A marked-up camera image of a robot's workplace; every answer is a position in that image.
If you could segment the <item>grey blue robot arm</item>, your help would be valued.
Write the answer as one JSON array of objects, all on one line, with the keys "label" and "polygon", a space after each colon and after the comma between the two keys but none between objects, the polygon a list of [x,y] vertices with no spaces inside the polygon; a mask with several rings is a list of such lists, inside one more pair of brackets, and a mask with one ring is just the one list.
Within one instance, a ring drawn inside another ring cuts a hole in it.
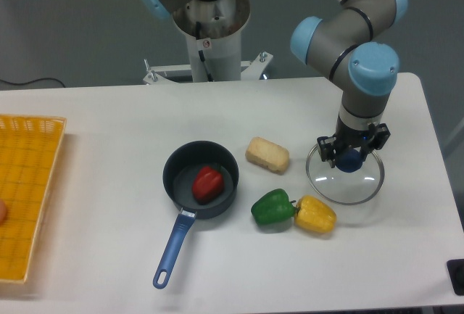
[{"label": "grey blue robot arm", "polygon": [[[157,18],[172,18],[184,35],[194,81],[241,77],[241,31],[249,0],[141,0]],[[317,140],[322,161],[351,173],[381,149],[390,132],[381,122],[397,82],[399,57],[375,38],[407,11],[408,0],[339,0],[331,20],[308,17],[291,35],[292,54],[341,89],[335,133]]]}]

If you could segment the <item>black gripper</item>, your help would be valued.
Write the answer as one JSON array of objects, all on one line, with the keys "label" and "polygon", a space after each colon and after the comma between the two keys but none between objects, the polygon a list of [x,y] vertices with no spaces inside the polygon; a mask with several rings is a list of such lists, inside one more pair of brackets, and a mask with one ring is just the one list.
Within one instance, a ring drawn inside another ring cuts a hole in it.
[{"label": "black gripper", "polygon": [[360,148],[360,158],[364,162],[374,150],[381,150],[391,133],[386,123],[373,122],[350,114],[339,113],[334,136],[317,138],[317,148],[322,162],[336,167],[341,152]]}]

